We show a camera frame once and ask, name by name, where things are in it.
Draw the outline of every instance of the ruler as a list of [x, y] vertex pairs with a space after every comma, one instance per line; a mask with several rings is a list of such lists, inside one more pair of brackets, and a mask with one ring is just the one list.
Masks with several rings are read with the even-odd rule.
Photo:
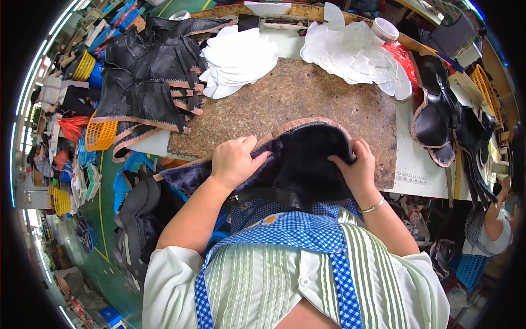
[[396, 180], [406, 181], [414, 184], [427, 185], [427, 177], [419, 176], [411, 173], [395, 172], [394, 178]]

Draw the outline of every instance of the white shirt button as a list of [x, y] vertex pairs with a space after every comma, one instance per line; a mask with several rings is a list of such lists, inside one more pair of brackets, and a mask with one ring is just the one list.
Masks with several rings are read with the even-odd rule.
[[303, 287], [308, 287], [310, 285], [310, 279], [306, 276], [299, 278], [299, 284]]

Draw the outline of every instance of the yellow plastic basket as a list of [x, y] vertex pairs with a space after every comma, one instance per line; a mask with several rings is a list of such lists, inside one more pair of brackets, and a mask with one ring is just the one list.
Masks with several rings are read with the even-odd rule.
[[95, 59], [87, 51], [84, 50], [82, 59], [78, 63], [77, 69], [73, 74], [72, 80], [74, 81], [86, 81], [92, 73], [93, 67], [95, 66]]
[[71, 203], [69, 201], [69, 193], [61, 191], [56, 188], [53, 191], [53, 202], [55, 203], [55, 213], [58, 216], [68, 214], [71, 211]]
[[94, 123], [92, 122], [93, 117], [89, 119], [88, 126], [86, 127], [86, 151], [105, 151], [111, 147], [113, 140], [117, 135], [117, 122], [110, 121], [105, 123]]
[[500, 113], [500, 105], [499, 100], [497, 99], [497, 94], [493, 90], [488, 76], [486, 76], [486, 73], [479, 64], [477, 64], [475, 71], [471, 73], [470, 78], [482, 93], [482, 96], [484, 96], [486, 102], [488, 102], [490, 105], [497, 122], [502, 124], [502, 115]]

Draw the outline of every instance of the apron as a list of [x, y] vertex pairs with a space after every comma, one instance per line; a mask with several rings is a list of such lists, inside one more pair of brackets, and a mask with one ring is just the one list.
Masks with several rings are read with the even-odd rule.
[[[286, 207], [260, 200], [253, 200], [248, 204], [250, 203], [257, 204], [257, 207], [250, 206], [248, 209], [241, 210], [242, 213], [247, 214], [252, 211], [252, 214], [257, 213], [259, 216], [245, 216], [243, 219], [248, 226], [237, 234], [218, 242], [207, 254], [203, 267], [196, 277], [195, 303], [199, 328], [214, 327], [205, 285], [205, 268], [209, 261], [222, 246], [233, 243], [251, 243], [288, 245], [328, 254], [336, 282], [341, 327], [361, 329], [360, 307], [346, 254], [347, 243], [337, 220], [339, 205], [318, 203], [312, 209], [313, 214], [308, 214], [299, 211], [279, 212], [276, 210], [284, 210]], [[357, 214], [352, 203], [348, 202], [346, 208], [349, 208], [355, 215]], [[232, 209], [232, 226], [234, 226], [234, 215], [238, 211]], [[247, 217], [253, 218], [254, 223], [247, 222]]]

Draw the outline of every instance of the silver bracelet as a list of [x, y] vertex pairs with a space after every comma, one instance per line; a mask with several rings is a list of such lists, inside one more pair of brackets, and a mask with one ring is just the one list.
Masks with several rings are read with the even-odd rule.
[[383, 203], [384, 201], [385, 201], [385, 199], [382, 197], [382, 200], [380, 200], [380, 202], [379, 202], [376, 206], [371, 207], [371, 208], [369, 208], [369, 209], [367, 209], [367, 210], [362, 210], [362, 209], [358, 208], [358, 212], [359, 212], [360, 214], [364, 214], [364, 213], [370, 213], [370, 212], [372, 212], [372, 211], [375, 211], [376, 209], [380, 208], [380, 206], [382, 205], [382, 203]]

